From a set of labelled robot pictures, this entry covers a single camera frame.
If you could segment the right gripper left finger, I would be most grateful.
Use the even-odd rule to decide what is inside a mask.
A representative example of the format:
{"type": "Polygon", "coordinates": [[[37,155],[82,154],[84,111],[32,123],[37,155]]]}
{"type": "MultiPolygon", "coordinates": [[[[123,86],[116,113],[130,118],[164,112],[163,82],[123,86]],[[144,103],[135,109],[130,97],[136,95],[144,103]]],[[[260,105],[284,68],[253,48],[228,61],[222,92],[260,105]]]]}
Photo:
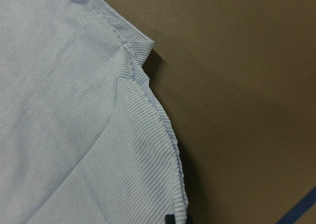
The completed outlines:
{"type": "Polygon", "coordinates": [[[176,224],[175,215],[168,214],[165,216],[165,224],[176,224]]]}

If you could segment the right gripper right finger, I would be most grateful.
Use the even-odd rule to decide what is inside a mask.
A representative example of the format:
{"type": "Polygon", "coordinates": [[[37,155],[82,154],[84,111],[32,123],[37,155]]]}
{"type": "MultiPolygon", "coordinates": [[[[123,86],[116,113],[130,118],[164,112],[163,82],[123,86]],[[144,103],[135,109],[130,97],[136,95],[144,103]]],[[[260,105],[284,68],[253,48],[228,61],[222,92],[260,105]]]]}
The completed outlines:
{"type": "Polygon", "coordinates": [[[193,224],[193,218],[191,215],[187,215],[186,224],[193,224]]]}

